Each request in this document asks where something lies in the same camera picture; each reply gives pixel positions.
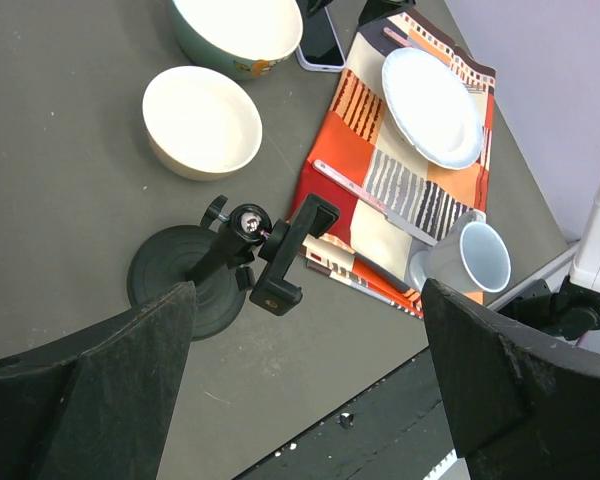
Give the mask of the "orange patterned cloth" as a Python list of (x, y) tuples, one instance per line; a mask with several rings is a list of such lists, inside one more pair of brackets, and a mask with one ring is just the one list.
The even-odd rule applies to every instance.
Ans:
[[(470, 87), (485, 140), (466, 169), (450, 170), (425, 159), (398, 133), (381, 86), (386, 57), (405, 42), (435, 56)], [(321, 160), (436, 239), (470, 209), (484, 211), (495, 107), (496, 72), (476, 62), (452, 37), (417, 10), (361, 27), (334, 97), (304, 163), (290, 210), (316, 194), (340, 211), (320, 238), (308, 236), (302, 254), (326, 274), (419, 317), (419, 293), (410, 286), (408, 262), (419, 248), (385, 215), (314, 167)]]

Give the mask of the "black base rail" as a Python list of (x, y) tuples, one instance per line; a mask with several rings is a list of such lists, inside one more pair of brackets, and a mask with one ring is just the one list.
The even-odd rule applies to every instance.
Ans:
[(452, 449), (425, 349), (237, 477), (423, 479)]

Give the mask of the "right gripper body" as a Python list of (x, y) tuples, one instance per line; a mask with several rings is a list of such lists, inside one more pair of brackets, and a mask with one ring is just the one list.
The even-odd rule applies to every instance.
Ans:
[(367, 25), (380, 19), (404, 13), (415, 6), (415, 0), (367, 0), (359, 14), (358, 24)]

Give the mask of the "pink handled knife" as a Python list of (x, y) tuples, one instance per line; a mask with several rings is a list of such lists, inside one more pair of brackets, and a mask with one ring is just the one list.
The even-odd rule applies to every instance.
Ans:
[(331, 179), (336, 184), (344, 188), (349, 193), (353, 194), (359, 200), (362, 200), (364, 203), (380, 212), (387, 221), (389, 221), (394, 226), (400, 228), (404, 232), (408, 233), (412, 237), (418, 239), (419, 241), (425, 243), (429, 246), (435, 246), (437, 240), (431, 235), (423, 232), (415, 225), (409, 223), (407, 220), (402, 218), (400, 215), (391, 211), (389, 207), (374, 197), (372, 194), (367, 192), (364, 188), (354, 183), (351, 179), (343, 175), (342, 173), (335, 170), (333, 167), (329, 166), (322, 160), (315, 160), (313, 162), (313, 168), (320, 172), (323, 176)]

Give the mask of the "phone with lilac case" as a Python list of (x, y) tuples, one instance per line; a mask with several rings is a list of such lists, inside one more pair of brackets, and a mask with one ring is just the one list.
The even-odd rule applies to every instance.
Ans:
[(340, 73), (345, 55), (327, 8), (309, 15), (308, 2), (297, 2), (303, 18), (303, 35), (296, 50), (299, 65), (306, 71)]

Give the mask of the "white plate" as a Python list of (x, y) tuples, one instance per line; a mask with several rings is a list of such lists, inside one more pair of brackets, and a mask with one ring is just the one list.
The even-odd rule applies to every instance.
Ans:
[(398, 48), (382, 65), (381, 85), (399, 133), (426, 160), (462, 170), (479, 159), (482, 120), (466, 86), (442, 61)]

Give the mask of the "grey cup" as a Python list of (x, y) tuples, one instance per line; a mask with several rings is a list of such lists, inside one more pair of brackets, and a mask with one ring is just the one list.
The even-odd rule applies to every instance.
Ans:
[(428, 279), (463, 293), (499, 293), (511, 277), (511, 260), (498, 232), (479, 210), (462, 214), (444, 238), (411, 257), (407, 273), (420, 291)]

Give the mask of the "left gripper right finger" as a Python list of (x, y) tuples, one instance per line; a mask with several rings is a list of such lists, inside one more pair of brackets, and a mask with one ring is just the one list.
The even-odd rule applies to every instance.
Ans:
[(600, 479), (600, 354), (436, 281), (424, 323), (453, 445), (473, 479)]

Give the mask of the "large green bowl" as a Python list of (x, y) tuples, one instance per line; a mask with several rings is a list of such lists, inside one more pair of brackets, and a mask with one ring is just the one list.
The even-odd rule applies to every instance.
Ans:
[(170, 1), (176, 41), (196, 65), (233, 80), (262, 77), (299, 46), (303, 17), (294, 1)]

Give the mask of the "small cream bowl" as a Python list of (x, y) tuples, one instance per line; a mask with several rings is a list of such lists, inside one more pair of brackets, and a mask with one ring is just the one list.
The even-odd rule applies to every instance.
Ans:
[(162, 71), (147, 85), (141, 109), (158, 160), (189, 180), (215, 181), (238, 172), (262, 143), (262, 120), (251, 97), (211, 69)]

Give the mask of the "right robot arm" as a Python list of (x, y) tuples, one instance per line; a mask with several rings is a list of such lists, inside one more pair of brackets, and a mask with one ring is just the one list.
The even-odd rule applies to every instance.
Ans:
[[(421, 126), (415, 111), (434, 99), (438, 87), (449, 90), (451, 105), (459, 109), (458, 131), (471, 145), (485, 138), (477, 130), (477, 114), (459, 81), (443, 72), (432, 55), (413, 45), (391, 52), (382, 69), (382, 89), (396, 132), (427, 160), (441, 167), (457, 167), (454, 154), (438, 153), (430, 145), (429, 125)], [(406, 104), (415, 102), (414, 111)], [(437, 280), (461, 292), (499, 293), (507, 286), (511, 259), (498, 232), (486, 222), (483, 211), (468, 209), (451, 220), (441, 237), (409, 222), (380, 197), (371, 205), (379, 211), (362, 225), (370, 236), (365, 258), (386, 276), (405, 281), (416, 291)], [(554, 293), (517, 300), (512, 318), (549, 335), (579, 339), (600, 330), (600, 186), (584, 235), (568, 275)]]

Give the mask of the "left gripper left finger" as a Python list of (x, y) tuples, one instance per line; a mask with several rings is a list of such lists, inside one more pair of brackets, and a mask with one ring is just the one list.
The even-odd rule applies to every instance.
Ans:
[(0, 359), (0, 479), (154, 479), (197, 314), (195, 286)]

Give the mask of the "black round-base phone holder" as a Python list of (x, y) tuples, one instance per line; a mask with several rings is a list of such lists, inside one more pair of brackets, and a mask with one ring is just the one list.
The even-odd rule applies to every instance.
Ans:
[(191, 281), (197, 292), (195, 341), (228, 328), (246, 301), (283, 316), (303, 298), (285, 276), (304, 240), (318, 238), (339, 219), (339, 209), (310, 194), (291, 221), (272, 221), (253, 203), (223, 212), (225, 196), (216, 197), (197, 225), (163, 229), (134, 255), (127, 274), (131, 305)]

